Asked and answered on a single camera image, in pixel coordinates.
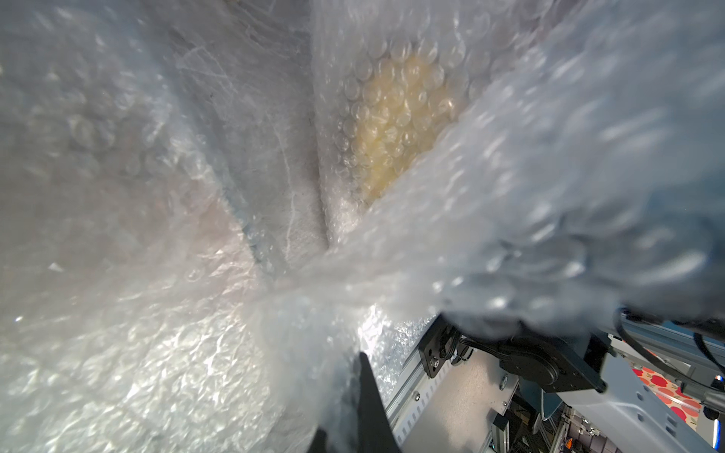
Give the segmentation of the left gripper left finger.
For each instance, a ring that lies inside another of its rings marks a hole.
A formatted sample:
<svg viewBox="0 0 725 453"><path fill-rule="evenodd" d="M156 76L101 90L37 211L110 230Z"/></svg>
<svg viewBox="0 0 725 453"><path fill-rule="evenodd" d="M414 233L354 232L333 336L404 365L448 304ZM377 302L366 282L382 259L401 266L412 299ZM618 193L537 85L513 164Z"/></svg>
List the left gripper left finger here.
<svg viewBox="0 0 725 453"><path fill-rule="evenodd" d="M307 452L308 453L327 453L327 441L328 436L324 430L317 430L315 432L315 436L313 436L313 440L311 442L311 445L309 446Z"/></svg>

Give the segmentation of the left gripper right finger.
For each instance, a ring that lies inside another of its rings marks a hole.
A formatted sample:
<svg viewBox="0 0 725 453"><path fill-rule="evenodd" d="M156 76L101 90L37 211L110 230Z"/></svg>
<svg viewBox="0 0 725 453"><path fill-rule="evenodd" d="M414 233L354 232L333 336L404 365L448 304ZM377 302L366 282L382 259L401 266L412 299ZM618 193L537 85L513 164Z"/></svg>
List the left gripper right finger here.
<svg viewBox="0 0 725 453"><path fill-rule="evenodd" d="M358 403L358 445L360 453L400 453L385 413L368 356L361 352L360 398Z"/></svg>

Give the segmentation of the bubble wrap of yellow plate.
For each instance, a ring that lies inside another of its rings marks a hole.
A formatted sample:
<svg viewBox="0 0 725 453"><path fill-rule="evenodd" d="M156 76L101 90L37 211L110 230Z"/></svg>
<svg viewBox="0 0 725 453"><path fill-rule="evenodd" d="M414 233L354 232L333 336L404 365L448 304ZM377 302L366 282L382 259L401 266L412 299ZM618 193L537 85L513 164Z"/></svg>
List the bubble wrap of yellow plate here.
<svg viewBox="0 0 725 453"><path fill-rule="evenodd" d="M577 336L724 316L724 5L589 1L264 302L279 384L358 445L364 316Z"/></svg>

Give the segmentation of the yellow dinner plate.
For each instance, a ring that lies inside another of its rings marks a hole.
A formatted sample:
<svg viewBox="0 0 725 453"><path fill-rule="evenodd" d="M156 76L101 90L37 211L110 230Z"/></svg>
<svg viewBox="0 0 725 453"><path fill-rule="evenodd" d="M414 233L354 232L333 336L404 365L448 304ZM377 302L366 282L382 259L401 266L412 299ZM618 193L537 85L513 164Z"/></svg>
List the yellow dinner plate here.
<svg viewBox="0 0 725 453"><path fill-rule="evenodd" d="M354 81L358 97L342 124L345 165L355 198L369 207L458 119L469 75L411 55L377 60L367 79Z"/></svg>

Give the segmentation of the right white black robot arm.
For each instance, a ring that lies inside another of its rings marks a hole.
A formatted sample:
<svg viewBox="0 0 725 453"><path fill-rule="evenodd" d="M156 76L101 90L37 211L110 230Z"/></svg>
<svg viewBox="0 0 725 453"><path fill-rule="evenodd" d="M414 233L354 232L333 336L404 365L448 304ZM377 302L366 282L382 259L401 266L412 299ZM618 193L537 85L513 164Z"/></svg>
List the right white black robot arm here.
<svg viewBox="0 0 725 453"><path fill-rule="evenodd" d="M468 350L494 357L509 375L530 381L593 422L623 452L712 452L710 441L689 428L601 334L572 347L565 339L521 330L504 340L460 331L443 315L432 323L432 342L418 351L428 377Z"/></svg>

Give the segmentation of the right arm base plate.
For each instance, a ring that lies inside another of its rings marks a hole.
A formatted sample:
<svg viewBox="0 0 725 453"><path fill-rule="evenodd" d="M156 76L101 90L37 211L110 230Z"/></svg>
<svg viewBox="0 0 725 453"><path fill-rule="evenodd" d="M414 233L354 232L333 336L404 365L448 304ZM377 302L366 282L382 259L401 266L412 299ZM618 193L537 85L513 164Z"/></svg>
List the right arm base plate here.
<svg viewBox="0 0 725 453"><path fill-rule="evenodd" d="M416 346L424 373L429 379L436 378L443 365L454 356L460 338L460 330L443 315L438 315L432 321Z"/></svg>

